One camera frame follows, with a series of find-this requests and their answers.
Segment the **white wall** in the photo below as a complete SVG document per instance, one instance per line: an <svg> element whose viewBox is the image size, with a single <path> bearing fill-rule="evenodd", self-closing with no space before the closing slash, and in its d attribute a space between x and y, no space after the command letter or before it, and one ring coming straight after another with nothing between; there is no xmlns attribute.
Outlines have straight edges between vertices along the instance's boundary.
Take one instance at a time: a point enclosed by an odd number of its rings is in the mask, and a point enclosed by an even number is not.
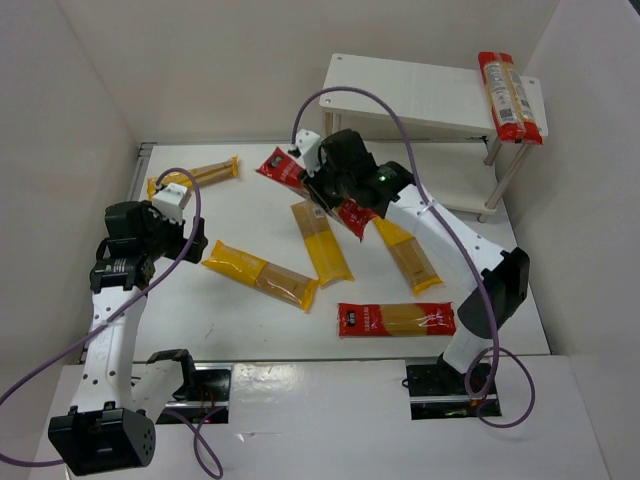
<svg viewBox="0 0 640 480"><path fill-rule="evenodd" d="M0 389L89 326L104 207L136 145L54 0L0 2ZM32 458L53 368L0 408L3 452ZM0 477L26 478L0 466Z"/></svg>
<svg viewBox="0 0 640 480"><path fill-rule="evenodd" d="M507 195L552 348L571 355L611 477L638 478L640 16L562 0L526 74L549 139Z"/></svg>
<svg viewBox="0 0 640 480"><path fill-rule="evenodd" d="M477 68L503 49L525 65L557 0L59 3L136 138L184 142L288 137L338 51Z"/></svg>

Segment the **white table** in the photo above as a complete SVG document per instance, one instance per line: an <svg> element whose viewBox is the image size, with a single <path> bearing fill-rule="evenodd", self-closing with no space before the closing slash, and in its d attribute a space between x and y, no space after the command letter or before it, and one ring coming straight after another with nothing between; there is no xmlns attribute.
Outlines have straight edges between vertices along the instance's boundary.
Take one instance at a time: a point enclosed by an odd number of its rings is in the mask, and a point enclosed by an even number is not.
<svg viewBox="0 0 640 480"><path fill-rule="evenodd" d="M273 152L275 144L155 146L147 171L142 169L136 198L146 198L146 178L171 166L187 168L224 161L238 154L239 179L202 190L208 256L217 239L308 276L315 271L289 206L300 198L253 170ZM384 144L401 156L400 145ZM264 216L261 212L270 213ZM193 215L194 201L187 209ZM465 221L505 248L515 239L503 207L486 224L471 215ZM234 282L202 265L184 263L150 294L136 341L135 359L145 361L158 350L187 348L198 361L381 359L439 355L449 337L350 338L337 335L338 302L414 302L375 227L365 239L338 224L333 231L356 277L318 290L309 313ZM468 296L434 255L429 255L446 287L433 287L419 301L453 301ZM158 273L169 264L157 262ZM549 348L531 294L501 329L502 344L518 354L548 354Z"/></svg>
<svg viewBox="0 0 640 480"><path fill-rule="evenodd" d="M540 81L522 77L522 82L544 139L549 129ZM425 127L434 139L451 136L495 139L496 136L479 68L470 70L336 53L331 57L324 88L335 86L358 87L379 96L404 123ZM319 104L324 112L326 135L340 129L342 116L390 121L388 113L377 103L350 92L326 93L319 98ZM448 145L454 151L464 149L461 143ZM500 147L500 141L494 140L489 153L482 149L473 160L466 158L460 161L454 156L450 162L430 164L431 172L452 180L441 183L449 192L441 202L457 210L480 213L479 220L483 222L495 214L499 200L522 166L529 149L529 145L518 149L507 173L498 183L493 164ZM418 158L422 162L431 162L429 156L418 154ZM466 173L462 178L461 171ZM483 181L465 181L476 178Z"/></svg>
<svg viewBox="0 0 640 480"><path fill-rule="evenodd" d="M508 431L474 418L412 421L400 384L405 364L383 360L237 364L229 424L205 426L203 435L225 480L607 480L568 359L523 361L536 381L537 404L526 423ZM49 416L67 412L81 375L80 366L64 368ZM514 420L528 389L513 361L502 360L496 385L504 415L496 421ZM149 467L91 478L208 478L184 425L156 429ZM36 460L54 458L45 431ZM34 469L29 479L63 480L64 473L64 467Z"/></svg>

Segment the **red package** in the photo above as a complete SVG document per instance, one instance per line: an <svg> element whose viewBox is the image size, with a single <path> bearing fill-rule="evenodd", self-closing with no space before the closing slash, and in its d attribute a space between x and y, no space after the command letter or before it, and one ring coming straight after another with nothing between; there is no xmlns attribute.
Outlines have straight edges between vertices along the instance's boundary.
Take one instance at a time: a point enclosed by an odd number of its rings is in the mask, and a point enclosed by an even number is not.
<svg viewBox="0 0 640 480"><path fill-rule="evenodd" d="M480 52L478 61L500 140L542 145L538 125L511 55Z"/></svg>
<svg viewBox="0 0 640 480"><path fill-rule="evenodd" d="M338 304L340 337L420 337L456 332L451 303Z"/></svg>
<svg viewBox="0 0 640 480"><path fill-rule="evenodd" d="M276 148L266 162L256 170L265 177L286 186L302 198L310 200L311 195L299 180L302 171L303 168L279 148ZM377 216L373 210L362 208L353 200L345 200L340 206L332 209L329 215L351 230L360 241L369 220Z"/></svg>

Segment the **spaghetti package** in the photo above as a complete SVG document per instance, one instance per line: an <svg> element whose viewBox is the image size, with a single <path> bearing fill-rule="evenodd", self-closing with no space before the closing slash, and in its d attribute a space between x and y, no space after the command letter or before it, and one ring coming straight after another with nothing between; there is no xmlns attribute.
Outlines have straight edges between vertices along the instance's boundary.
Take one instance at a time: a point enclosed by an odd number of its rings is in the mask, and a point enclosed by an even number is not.
<svg viewBox="0 0 640 480"><path fill-rule="evenodd" d="M500 140L542 145L538 125L511 55L480 52L478 61Z"/></svg>
<svg viewBox="0 0 640 480"><path fill-rule="evenodd" d="M338 304L340 337L420 337L455 332L451 303Z"/></svg>
<svg viewBox="0 0 640 480"><path fill-rule="evenodd" d="M291 205L291 210L318 274L320 286L324 287L335 280L353 280L324 210L310 201Z"/></svg>
<svg viewBox="0 0 640 480"><path fill-rule="evenodd" d="M238 161L239 159L236 155L226 162L214 163L205 167L192 168L191 170L189 170L189 173L191 173L191 175L196 178L199 187L204 187L206 185L222 182L223 180L226 180L228 178L237 177ZM151 177L147 179L147 195L149 196L149 200L151 200L151 198L156 193L157 181L157 177ZM177 183L179 185L184 185L189 189L193 189L191 180L189 180L186 175L180 172L172 172L162 179L163 185L169 185L170 183Z"/></svg>
<svg viewBox="0 0 640 480"><path fill-rule="evenodd" d="M311 307L318 288L317 280L231 248L220 240L216 242L209 259L202 264L240 283L300 307L305 312Z"/></svg>
<svg viewBox="0 0 640 480"><path fill-rule="evenodd" d="M413 235L382 218L374 218L373 224L414 295L418 296L432 285L442 283Z"/></svg>
<svg viewBox="0 0 640 480"><path fill-rule="evenodd" d="M293 158L276 148L256 172L309 200L311 196L299 179L302 170L303 168ZM362 241L364 228L376 214L369 208L360 207L353 200L345 200L330 212L330 216L351 230Z"/></svg>

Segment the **metal leg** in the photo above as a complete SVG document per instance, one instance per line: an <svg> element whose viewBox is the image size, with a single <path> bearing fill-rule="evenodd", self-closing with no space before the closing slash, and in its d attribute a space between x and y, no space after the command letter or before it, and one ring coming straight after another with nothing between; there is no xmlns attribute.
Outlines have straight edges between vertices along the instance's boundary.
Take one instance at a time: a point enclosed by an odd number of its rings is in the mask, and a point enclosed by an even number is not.
<svg viewBox="0 0 640 480"><path fill-rule="evenodd" d="M323 118L324 136L328 137L333 133L333 113L325 112Z"/></svg>
<svg viewBox="0 0 640 480"><path fill-rule="evenodd" d="M489 149L489 153L487 153L487 157L484 159L484 164L488 167L492 166L496 161L496 157L498 156L498 152L502 148L502 142L500 141L500 137L494 138L491 143L491 148Z"/></svg>
<svg viewBox="0 0 640 480"><path fill-rule="evenodd" d="M516 157L511 162L511 165L509 165L509 169L504 174L504 177L502 177L502 180L500 180L500 183L498 183L496 189L493 191L493 193L491 193L489 199L485 202L485 207L490 210L496 208L498 201L502 198L502 195L509 186L511 179L515 176L518 170L520 170L520 167L524 163L524 158L526 157L529 148L531 148L531 144L525 144L520 147L518 153L516 154ZM486 213L481 213L480 215L478 215L478 221L481 223L486 222L488 218L489 215L487 215Z"/></svg>

